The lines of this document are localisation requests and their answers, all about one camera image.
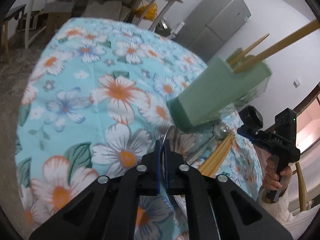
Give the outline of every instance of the wooden stool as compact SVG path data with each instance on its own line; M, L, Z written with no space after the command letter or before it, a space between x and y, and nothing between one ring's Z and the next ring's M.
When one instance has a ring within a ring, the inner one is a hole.
M20 32L21 32L21 42L23 42L23 35L22 35L22 24L23 24L23 15L24 15L24 8L26 7L25 4L20 5L18 7L12 8L9 10L7 15L5 16L3 22L0 23L0 43L1 43L1 34L2 34L2 26L4 25L4 48L5 48L5 53L7 54L7 59L8 62L10 62L10 57L9 57L9 47L8 47L8 22L14 18L15 20L19 19L19 14L21 12L21 21L20 21Z

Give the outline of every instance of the light switch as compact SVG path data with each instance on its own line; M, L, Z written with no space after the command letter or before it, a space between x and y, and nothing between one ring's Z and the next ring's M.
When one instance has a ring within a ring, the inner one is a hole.
M300 85L300 80L299 79L296 79L294 82L293 82L293 85L295 88L297 88L299 85Z

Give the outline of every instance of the bundle of wooden sticks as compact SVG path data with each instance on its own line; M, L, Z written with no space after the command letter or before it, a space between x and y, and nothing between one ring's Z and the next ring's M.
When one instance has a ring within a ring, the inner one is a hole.
M235 133L231 131L227 137L217 146L217 148L211 153L211 155L205 160L205 162L199 167L199 171L202 175L214 178L217 170L227 157L233 142L235 139Z

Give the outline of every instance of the concrete floor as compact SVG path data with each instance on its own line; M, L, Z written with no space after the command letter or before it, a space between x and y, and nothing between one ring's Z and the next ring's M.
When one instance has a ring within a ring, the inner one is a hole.
M10 62L0 61L0 206L17 232L28 239L31 228L23 217L16 179L15 132L23 91L45 43L42 35L25 50L14 40L9 44ZM0 60L6 60L4 52L0 54Z

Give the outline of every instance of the black handle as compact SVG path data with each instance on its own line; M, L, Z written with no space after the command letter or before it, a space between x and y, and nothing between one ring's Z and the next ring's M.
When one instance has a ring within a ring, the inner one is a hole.
M276 165L276 173L279 175L279 180L278 182L281 183L281 178L282 176L280 175L280 172L289 165L289 162L287 159L284 158L279 158L276 155L273 155L271 159L275 162ZM281 188L278 190L270 190L267 194L266 197L274 202L277 202L279 199Z

